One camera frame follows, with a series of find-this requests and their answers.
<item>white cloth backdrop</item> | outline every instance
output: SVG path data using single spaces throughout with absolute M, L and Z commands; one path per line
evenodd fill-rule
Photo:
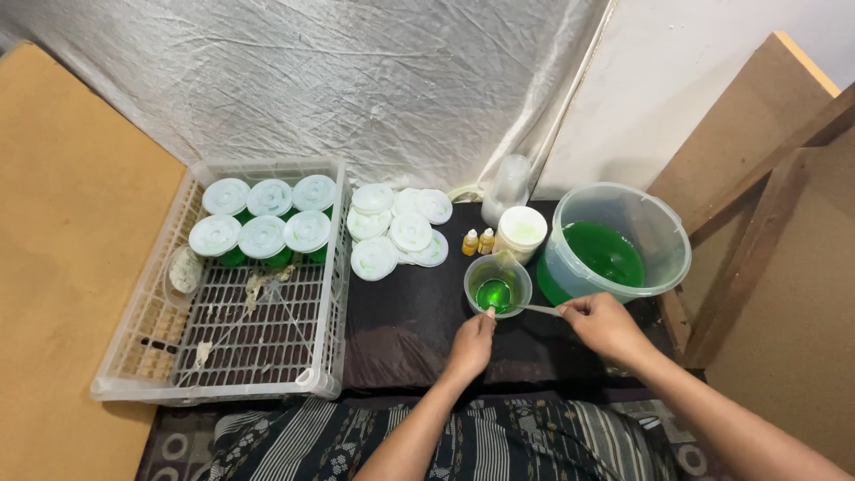
M 187 165 L 332 153 L 357 183 L 449 190 L 513 151 L 534 157 L 536 178 L 608 11 L 605 0 L 0 0 L 0 40 L 41 45 Z

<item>plastic crate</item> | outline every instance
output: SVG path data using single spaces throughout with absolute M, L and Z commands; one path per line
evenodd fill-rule
M 181 297 L 164 282 L 167 260 L 187 244 L 207 214 L 204 187 L 225 177 L 253 185 L 276 178 L 292 186 L 307 175 L 336 181 L 326 262 L 296 254 L 287 279 L 248 259 L 224 268 L 209 259 L 198 290 Z M 351 187 L 345 162 L 331 158 L 206 163 L 188 170 L 139 277 L 119 327 L 91 384 L 98 401 L 144 401 L 167 406 L 307 393 L 341 392 L 351 242 L 345 215 Z M 255 307 L 247 282 L 262 273 Z M 206 362 L 194 366 L 197 346 L 212 342 Z

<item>white wall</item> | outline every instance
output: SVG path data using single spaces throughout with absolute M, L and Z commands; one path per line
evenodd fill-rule
M 775 30 L 840 88 L 855 80 L 853 0 L 622 0 L 534 198 L 593 181 L 647 188 Z

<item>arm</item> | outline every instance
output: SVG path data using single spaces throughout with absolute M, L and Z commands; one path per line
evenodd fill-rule
M 354 481 L 425 478 L 451 408 L 490 361 L 493 317 L 491 307 L 460 326 L 439 381 L 365 461 Z
M 610 294 L 570 300 L 558 310 L 589 348 L 644 381 L 737 478 L 853 480 L 813 449 L 665 357 Z

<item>spoon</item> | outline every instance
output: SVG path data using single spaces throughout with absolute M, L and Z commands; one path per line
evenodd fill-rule
M 544 314 L 549 314 L 551 316 L 555 316 L 556 318 L 563 317 L 561 315 L 561 312 L 558 312 L 558 309 L 556 309 L 555 307 L 533 306 L 531 304 L 514 304 L 514 307 L 521 307 L 522 309 L 528 309 L 529 311 L 543 312 Z

